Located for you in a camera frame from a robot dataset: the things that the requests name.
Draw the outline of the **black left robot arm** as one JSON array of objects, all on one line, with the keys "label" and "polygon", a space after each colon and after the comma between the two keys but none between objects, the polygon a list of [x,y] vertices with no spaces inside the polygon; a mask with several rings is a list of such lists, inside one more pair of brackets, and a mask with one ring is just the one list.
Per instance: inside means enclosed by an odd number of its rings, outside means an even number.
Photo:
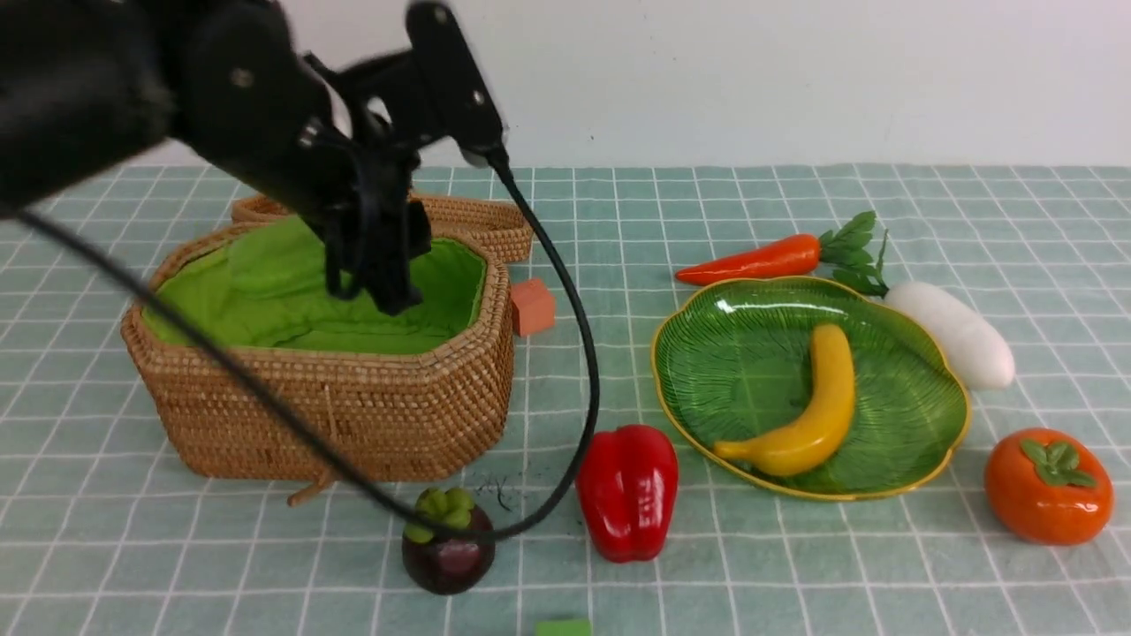
[{"label": "black left robot arm", "polygon": [[299,53],[274,1],[5,1],[3,220],[182,141],[286,206],[323,242],[328,293],[381,313],[421,302],[431,233],[413,154],[349,74]]}]

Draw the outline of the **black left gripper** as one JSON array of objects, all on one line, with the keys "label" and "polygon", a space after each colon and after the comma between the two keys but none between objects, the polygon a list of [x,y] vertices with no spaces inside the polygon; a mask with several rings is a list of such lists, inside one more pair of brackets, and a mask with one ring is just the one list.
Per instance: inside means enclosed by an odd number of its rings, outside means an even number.
[{"label": "black left gripper", "polygon": [[330,124],[295,134],[292,209],[323,243],[323,286],[338,300],[366,291],[380,313],[423,302],[411,265],[432,249],[428,213],[408,194],[414,163],[352,140]]}]

